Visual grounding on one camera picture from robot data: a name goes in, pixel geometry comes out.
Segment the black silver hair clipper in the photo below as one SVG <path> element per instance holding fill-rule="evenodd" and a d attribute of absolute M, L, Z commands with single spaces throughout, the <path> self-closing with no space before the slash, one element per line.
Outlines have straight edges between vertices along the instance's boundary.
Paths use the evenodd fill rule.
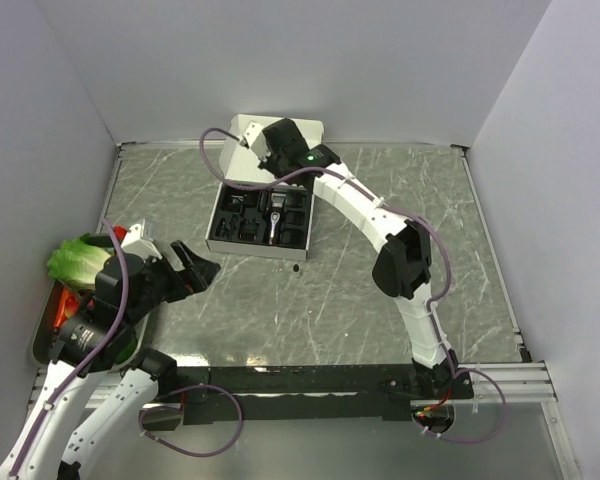
<path fill-rule="evenodd" d="M 280 223 L 285 202 L 285 193 L 273 192 L 271 194 L 271 203 L 269 207 L 269 232 L 267 236 L 269 245 L 273 245 L 275 243 L 276 229 Z"/>

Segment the white box with black tray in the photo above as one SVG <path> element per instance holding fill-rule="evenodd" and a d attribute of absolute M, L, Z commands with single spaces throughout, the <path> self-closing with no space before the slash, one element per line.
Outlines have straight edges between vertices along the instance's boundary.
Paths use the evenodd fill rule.
<path fill-rule="evenodd" d="M 241 136 L 250 121 L 263 126 L 281 117 L 236 115 L 229 132 Z M 310 147 L 323 140 L 324 124 L 318 120 L 292 119 Z M 219 168 L 231 183 L 240 185 L 268 184 L 272 174 L 258 168 L 257 157 L 228 138 L 220 152 Z M 286 194 L 286 202 L 273 245 L 268 244 L 271 194 Z M 220 183 L 206 232 L 206 245 L 211 252 L 259 256 L 281 260 L 306 261 L 313 220 L 314 196 L 304 187 L 281 184 L 273 189 L 241 191 Z"/>

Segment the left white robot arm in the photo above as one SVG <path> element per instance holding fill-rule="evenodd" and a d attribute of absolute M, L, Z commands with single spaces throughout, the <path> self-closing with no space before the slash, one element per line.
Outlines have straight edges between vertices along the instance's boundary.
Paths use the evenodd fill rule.
<path fill-rule="evenodd" d="M 175 395 L 176 360 L 152 348 L 137 352 L 136 325 L 163 303 L 206 291 L 221 267 L 181 241 L 171 248 L 180 270 L 154 246 L 97 249 L 94 272 L 83 263 L 92 245 L 53 253 L 51 273 L 91 284 L 59 331 L 42 391 L 0 479 L 83 479 L 89 460 L 145 403 Z"/>

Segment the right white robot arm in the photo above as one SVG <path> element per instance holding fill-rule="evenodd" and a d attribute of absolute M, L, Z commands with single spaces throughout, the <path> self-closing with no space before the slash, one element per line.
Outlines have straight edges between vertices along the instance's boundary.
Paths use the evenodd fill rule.
<path fill-rule="evenodd" d="M 411 342 L 418 390 L 439 398 L 451 388 L 457 365 L 435 313 L 450 288 L 449 256 L 443 248 L 445 286 L 432 294 L 431 244 L 440 242 L 422 218 L 401 213 L 366 188 L 340 157 L 324 144 L 308 145 L 296 122 L 283 118 L 267 126 L 252 122 L 242 144 L 259 167 L 279 183 L 302 185 L 343 214 L 377 252 L 372 277 L 394 299 Z"/>

